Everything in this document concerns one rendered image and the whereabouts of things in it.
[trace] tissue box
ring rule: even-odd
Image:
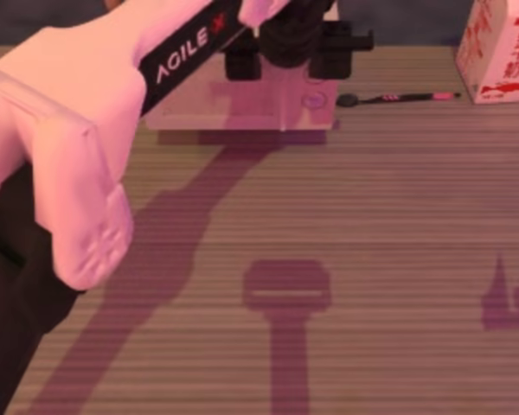
[[[475,104],[519,101],[519,0],[475,0],[456,64]]]

